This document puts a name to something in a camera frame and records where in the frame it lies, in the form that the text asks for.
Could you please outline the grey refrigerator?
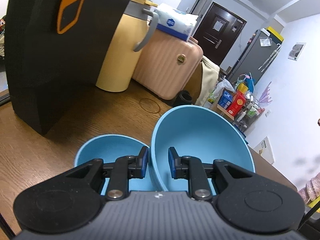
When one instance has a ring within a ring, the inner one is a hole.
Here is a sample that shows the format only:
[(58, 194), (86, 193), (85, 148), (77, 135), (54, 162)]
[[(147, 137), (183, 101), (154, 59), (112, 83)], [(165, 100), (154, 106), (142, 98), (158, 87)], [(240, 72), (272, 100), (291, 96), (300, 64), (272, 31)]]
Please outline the grey refrigerator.
[(257, 83), (281, 50), (284, 38), (272, 27), (257, 30), (227, 75), (230, 83), (236, 83), (243, 75)]

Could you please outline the white box by wall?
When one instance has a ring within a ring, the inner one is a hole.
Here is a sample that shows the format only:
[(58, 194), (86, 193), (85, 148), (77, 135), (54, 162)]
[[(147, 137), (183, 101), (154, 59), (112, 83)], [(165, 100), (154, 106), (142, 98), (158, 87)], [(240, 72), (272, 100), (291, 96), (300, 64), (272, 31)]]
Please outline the white box by wall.
[(272, 146), (268, 137), (265, 137), (257, 146), (254, 148), (262, 158), (264, 158), (269, 164), (275, 163), (275, 157), (272, 151)]

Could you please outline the white blue tissue pack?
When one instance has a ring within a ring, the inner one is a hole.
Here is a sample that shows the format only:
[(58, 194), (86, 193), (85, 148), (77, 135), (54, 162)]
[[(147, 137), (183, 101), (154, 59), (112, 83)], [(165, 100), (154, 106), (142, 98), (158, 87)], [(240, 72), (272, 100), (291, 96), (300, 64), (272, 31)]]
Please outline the white blue tissue pack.
[(180, 40), (189, 40), (197, 24), (197, 15), (187, 14), (164, 3), (156, 7), (154, 12), (159, 15), (158, 30)]

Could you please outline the deep blue bowl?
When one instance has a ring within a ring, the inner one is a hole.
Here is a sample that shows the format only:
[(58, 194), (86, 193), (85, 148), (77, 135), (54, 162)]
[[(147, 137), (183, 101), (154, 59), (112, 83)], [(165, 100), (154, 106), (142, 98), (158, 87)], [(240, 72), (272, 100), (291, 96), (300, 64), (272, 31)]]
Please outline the deep blue bowl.
[[(77, 167), (92, 159), (103, 159), (104, 163), (114, 163), (117, 158), (125, 155), (138, 155), (146, 144), (132, 137), (119, 134), (105, 134), (94, 137), (84, 143), (78, 150), (74, 166)], [(143, 179), (130, 179), (130, 191), (156, 191), (151, 176), (150, 168), (146, 168)]]
[(168, 149), (180, 156), (211, 164), (223, 159), (251, 172), (252, 154), (240, 133), (223, 117), (200, 106), (184, 105), (165, 112), (157, 121), (150, 145), (150, 177), (158, 191), (186, 191), (188, 182), (171, 177)]

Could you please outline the blue box on rack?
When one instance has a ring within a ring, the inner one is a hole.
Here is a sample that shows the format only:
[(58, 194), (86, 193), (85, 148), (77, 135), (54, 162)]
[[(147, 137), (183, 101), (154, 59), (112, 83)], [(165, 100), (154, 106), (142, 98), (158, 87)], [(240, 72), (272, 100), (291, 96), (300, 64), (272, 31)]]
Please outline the blue box on rack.
[(223, 109), (227, 109), (233, 102), (233, 96), (234, 92), (224, 89), (217, 104)]

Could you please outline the pink marbled vase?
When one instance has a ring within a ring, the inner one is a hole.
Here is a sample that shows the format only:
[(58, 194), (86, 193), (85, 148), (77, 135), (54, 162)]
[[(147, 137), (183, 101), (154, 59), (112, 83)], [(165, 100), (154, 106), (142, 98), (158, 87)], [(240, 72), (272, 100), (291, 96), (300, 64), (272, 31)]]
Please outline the pink marbled vase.
[(305, 204), (313, 202), (319, 197), (320, 192), (320, 173), (306, 182), (306, 186), (298, 191)]

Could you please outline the black cup behind table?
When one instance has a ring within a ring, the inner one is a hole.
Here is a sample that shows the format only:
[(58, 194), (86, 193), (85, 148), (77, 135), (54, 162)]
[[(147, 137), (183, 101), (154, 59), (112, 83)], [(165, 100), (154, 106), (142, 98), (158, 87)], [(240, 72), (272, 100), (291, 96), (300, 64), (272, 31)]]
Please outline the black cup behind table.
[(183, 105), (191, 105), (192, 104), (192, 96), (187, 90), (180, 91), (176, 99), (174, 100), (172, 107), (183, 106)]

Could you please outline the pink ribbed suitcase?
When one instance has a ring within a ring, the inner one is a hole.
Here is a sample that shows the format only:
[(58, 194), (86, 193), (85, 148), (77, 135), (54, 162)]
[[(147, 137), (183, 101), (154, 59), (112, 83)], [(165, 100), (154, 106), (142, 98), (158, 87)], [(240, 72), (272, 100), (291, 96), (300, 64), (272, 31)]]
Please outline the pink ribbed suitcase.
[(203, 57), (192, 37), (188, 41), (156, 30), (143, 48), (132, 78), (164, 100), (182, 91)]

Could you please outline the beige cloth on chair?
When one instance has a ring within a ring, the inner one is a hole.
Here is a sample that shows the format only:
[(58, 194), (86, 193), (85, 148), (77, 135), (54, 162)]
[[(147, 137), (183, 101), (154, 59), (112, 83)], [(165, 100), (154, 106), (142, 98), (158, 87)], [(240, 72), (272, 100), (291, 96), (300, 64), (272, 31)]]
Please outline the beige cloth on chair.
[(202, 57), (202, 81), (201, 91), (195, 105), (203, 106), (211, 92), (214, 90), (219, 78), (220, 67), (203, 55)]

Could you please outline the black paper bag orange logo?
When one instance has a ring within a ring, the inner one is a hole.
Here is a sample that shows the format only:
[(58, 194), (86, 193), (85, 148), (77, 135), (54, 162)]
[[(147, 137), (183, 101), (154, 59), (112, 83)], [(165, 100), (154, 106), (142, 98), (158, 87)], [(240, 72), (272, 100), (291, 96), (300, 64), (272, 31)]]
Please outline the black paper bag orange logo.
[(5, 70), (14, 112), (46, 134), (94, 85), (130, 0), (9, 0)]

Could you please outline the dark brown door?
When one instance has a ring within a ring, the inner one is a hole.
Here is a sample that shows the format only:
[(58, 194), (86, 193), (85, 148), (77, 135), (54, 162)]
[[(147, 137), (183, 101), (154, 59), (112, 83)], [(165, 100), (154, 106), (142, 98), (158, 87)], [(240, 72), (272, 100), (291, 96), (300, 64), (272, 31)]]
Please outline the dark brown door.
[(193, 38), (205, 57), (220, 65), (247, 21), (217, 3), (212, 3)]

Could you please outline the red box on rack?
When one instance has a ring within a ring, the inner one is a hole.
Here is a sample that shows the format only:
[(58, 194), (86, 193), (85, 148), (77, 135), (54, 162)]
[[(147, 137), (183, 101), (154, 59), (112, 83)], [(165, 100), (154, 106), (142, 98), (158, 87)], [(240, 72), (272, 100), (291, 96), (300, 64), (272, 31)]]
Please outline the red box on rack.
[(237, 113), (242, 109), (245, 103), (246, 103), (246, 98), (244, 94), (240, 91), (237, 91), (233, 97), (232, 103), (227, 108), (227, 112), (231, 116), (236, 116)]

